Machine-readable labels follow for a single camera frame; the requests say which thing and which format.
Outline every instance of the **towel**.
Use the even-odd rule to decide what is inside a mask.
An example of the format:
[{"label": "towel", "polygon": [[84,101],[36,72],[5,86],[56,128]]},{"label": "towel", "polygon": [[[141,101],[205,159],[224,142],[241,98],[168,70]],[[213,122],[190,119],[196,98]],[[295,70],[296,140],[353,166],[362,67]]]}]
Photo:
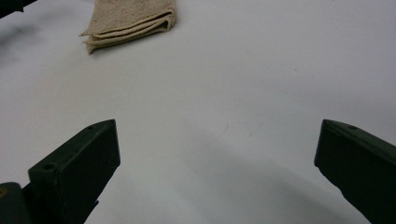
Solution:
[{"label": "towel", "polygon": [[80,36],[91,54],[146,35],[169,31],[176,22],[174,0],[95,0],[90,25]]}]

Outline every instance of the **folded cloth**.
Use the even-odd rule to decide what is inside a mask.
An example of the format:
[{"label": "folded cloth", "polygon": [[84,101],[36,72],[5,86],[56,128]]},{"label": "folded cloth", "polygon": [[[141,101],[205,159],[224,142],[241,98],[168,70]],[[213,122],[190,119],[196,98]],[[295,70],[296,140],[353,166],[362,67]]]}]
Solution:
[{"label": "folded cloth", "polygon": [[176,22],[174,0],[95,0],[90,25],[80,36],[91,54],[95,49],[166,32]]}]

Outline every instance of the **black object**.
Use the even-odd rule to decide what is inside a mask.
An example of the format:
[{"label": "black object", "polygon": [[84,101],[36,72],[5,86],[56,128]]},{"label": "black object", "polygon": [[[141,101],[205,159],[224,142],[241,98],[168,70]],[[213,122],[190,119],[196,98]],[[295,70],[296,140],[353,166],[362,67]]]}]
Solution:
[{"label": "black object", "polygon": [[15,11],[23,12],[23,8],[37,0],[0,0],[0,19]]},{"label": "black object", "polygon": [[323,120],[315,165],[374,224],[396,223],[396,147],[357,127]]},{"label": "black object", "polygon": [[82,224],[119,165],[115,120],[93,124],[29,169],[23,190],[0,185],[0,223]]}]

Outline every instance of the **white surface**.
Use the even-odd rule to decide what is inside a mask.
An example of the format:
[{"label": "white surface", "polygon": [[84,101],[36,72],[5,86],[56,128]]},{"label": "white surface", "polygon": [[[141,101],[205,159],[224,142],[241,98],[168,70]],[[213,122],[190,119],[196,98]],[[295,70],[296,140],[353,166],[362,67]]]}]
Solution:
[{"label": "white surface", "polygon": [[368,223],[313,160],[323,119],[396,144],[395,1],[177,0],[171,32],[89,56],[92,10],[0,20],[0,182],[116,119],[87,223]]}]

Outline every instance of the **beige cloth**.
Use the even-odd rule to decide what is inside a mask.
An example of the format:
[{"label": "beige cloth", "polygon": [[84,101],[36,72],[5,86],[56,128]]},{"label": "beige cloth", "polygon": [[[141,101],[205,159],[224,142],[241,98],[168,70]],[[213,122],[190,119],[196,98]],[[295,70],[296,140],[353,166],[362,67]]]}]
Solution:
[{"label": "beige cloth", "polygon": [[90,25],[83,35],[91,54],[95,49],[166,32],[176,22],[174,0],[95,0]]}]

